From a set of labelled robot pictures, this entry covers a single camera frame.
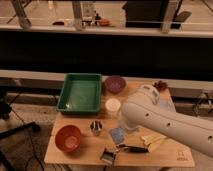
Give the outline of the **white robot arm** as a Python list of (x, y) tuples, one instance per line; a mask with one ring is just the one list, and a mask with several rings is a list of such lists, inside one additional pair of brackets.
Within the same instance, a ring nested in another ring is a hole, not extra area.
[(161, 108), (159, 99), (154, 86), (141, 85), (121, 106), (123, 126), (144, 126), (213, 157), (213, 121)]

